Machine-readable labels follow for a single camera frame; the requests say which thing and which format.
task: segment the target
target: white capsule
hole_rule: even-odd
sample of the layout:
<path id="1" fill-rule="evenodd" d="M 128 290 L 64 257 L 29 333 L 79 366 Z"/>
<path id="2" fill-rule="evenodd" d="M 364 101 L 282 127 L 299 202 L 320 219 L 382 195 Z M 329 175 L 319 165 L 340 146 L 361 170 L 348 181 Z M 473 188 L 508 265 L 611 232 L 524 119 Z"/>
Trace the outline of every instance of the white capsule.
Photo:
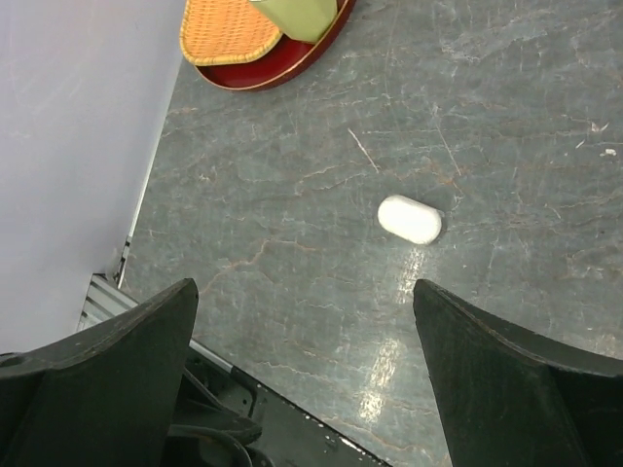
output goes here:
<path id="1" fill-rule="evenodd" d="M 430 206 L 394 195 L 379 206 L 379 222 L 386 231 L 417 245 L 427 245 L 441 232 L 441 214 Z"/>

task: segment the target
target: orange woven basket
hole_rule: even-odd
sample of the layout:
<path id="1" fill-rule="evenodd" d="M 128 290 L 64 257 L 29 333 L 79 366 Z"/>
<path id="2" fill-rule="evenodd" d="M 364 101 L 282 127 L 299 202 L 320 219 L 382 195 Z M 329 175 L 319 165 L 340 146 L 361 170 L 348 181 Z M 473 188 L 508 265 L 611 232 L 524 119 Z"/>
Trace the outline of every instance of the orange woven basket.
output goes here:
<path id="1" fill-rule="evenodd" d="M 248 0 L 187 0 L 179 35 L 182 53 L 197 66 L 257 60 L 280 38 Z"/>

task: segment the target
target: white wall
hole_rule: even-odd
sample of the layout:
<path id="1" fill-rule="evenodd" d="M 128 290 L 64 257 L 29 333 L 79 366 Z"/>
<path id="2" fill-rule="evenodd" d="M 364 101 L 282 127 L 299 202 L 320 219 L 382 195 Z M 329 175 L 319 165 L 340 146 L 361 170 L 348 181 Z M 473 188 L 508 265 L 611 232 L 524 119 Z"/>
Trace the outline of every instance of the white wall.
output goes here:
<path id="1" fill-rule="evenodd" d="M 73 333 L 123 247 L 184 0 L 0 1 L 0 353 Z"/>

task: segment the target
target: white soap bar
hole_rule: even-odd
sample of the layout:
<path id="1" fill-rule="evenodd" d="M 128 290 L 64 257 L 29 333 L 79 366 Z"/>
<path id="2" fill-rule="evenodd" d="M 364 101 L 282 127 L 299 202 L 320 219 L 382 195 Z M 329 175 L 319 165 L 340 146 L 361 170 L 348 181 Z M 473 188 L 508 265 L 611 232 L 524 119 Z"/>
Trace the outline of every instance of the white soap bar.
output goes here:
<path id="1" fill-rule="evenodd" d="M 379 222 L 386 231 L 418 245 L 427 245 L 441 232 L 441 214 L 435 208 L 394 195 L 379 206 Z"/>

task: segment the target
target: gray floor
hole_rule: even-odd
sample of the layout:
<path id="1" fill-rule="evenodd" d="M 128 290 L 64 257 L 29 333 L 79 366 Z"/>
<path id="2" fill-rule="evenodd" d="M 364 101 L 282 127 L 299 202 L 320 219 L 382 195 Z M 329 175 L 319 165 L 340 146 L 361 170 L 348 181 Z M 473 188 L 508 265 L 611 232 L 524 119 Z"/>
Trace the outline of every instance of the gray floor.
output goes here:
<path id="1" fill-rule="evenodd" d="M 623 356 L 622 46 L 620 1 L 360 0 L 276 90 L 184 65 L 127 289 L 194 277 L 200 341 L 394 465 L 448 466 L 417 278 Z M 392 194 L 445 211 L 437 243 L 378 226 Z"/>

